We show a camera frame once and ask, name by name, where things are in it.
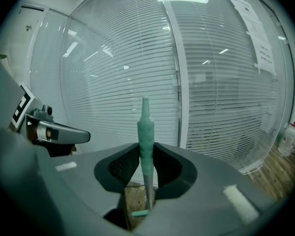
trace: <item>wooden floor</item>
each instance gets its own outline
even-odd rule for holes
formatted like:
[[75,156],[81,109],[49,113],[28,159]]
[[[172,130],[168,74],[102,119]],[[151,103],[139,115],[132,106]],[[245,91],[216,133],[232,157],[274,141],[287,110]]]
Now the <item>wooden floor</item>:
[[295,156],[284,157],[275,143],[261,168],[247,176],[274,200],[289,196],[295,186]]
[[[287,197],[295,186],[295,156],[284,157],[277,146],[277,143],[273,145],[260,169],[247,174],[250,180],[276,201]],[[133,230],[144,217],[134,218],[131,213],[147,209],[144,186],[130,184],[125,189],[125,198],[128,227]]]

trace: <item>plastic bottle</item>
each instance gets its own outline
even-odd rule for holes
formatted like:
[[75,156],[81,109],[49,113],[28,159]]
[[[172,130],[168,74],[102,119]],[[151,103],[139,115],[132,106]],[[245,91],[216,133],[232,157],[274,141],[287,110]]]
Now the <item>plastic bottle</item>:
[[284,156],[289,156],[295,150],[295,122],[290,123],[289,127],[285,130],[284,138],[280,142],[279,151]]

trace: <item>black mesh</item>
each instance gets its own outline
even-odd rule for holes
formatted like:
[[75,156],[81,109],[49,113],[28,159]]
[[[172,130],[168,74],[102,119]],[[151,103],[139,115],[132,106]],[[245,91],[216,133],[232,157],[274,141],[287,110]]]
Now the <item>black mesh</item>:
[[139,158],[139,145],[135,143],[100,160],[95,165],[95,177],[105,190],[123,194],[139,165]]
[[108,171],[123,184],[127,185],[139,165],[139,157],[139,147],[136,147],[112,161],[108,166]]

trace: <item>white label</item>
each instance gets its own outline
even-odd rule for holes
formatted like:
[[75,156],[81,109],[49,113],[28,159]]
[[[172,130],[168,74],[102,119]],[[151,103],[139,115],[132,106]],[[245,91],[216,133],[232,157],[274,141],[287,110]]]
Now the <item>white label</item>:
[[61,165],[56,166],[56,170],[57,171],[65,171],[65,170],[69,170],[69,169],[72,169],[75,167],[77,167],[76,162],[70,162],[70,163],[65,163],[65,164],[61,164]]

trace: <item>robotic arm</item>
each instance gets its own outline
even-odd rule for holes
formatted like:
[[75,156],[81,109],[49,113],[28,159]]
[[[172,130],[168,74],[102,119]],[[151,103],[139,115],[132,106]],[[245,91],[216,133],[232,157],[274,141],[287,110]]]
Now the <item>robotic arm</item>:
[[14,130],[44,146],[50,156],[68,155],[75,144],[90,140],[89,132],[54,122],[52,107],[44,105],[24,84],[20,87],[24,95],[11,120]]

